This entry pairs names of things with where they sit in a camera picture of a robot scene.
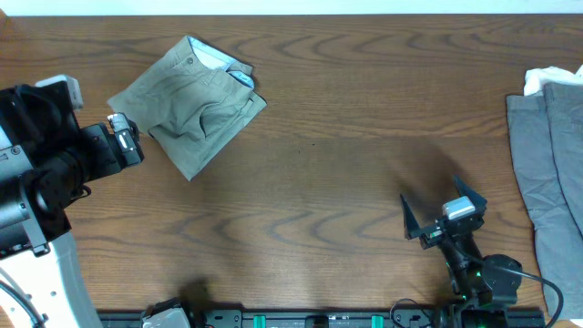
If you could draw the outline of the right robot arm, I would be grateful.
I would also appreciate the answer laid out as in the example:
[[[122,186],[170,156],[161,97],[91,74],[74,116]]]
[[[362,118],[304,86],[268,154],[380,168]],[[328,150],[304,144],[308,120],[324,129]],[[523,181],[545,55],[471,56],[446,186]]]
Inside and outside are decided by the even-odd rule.
[[[421,227],[404,196],[404,236],[423,249],[442,252],[454,295],[434,311],[433,327],[508,327],[507,309],[517,303],[521,264],[503,254],[484,257],[473,232],[484,224],[487,200],[454,177],[458,198],[443,205],[443,214]]]

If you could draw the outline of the khaki green shorts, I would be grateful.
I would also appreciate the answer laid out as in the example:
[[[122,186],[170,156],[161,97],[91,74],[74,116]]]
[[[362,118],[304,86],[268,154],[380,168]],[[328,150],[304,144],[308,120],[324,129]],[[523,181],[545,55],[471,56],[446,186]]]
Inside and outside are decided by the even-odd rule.
[[[266,106],[252,67],[193,36],[107,102],[193,179]]]

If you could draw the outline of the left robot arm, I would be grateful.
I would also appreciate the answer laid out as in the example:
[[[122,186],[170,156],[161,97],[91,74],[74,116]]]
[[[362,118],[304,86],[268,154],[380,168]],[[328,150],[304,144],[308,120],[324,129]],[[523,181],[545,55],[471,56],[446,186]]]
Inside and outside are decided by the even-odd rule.
[[[124,114],[80,128],[73,114],[1,117],[1,307],[15,327],[99,327],[66,208],[88,183],[138,165]]]

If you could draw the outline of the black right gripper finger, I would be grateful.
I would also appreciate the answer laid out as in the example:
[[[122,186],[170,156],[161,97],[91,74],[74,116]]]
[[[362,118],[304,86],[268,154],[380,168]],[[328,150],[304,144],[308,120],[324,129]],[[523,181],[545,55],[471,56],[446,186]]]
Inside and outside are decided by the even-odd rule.
[[[400,195],[400,201],[403,210],[404,237],[407,240],[418,238],[421,228],[403,194]]]
[[[461,197],[468,197],[468,199],[475,206],[476,212],[483,214],[486,211],[487,200],[482,195],[466,185],[458,176],[454,175],[453,179],[458,194]]]

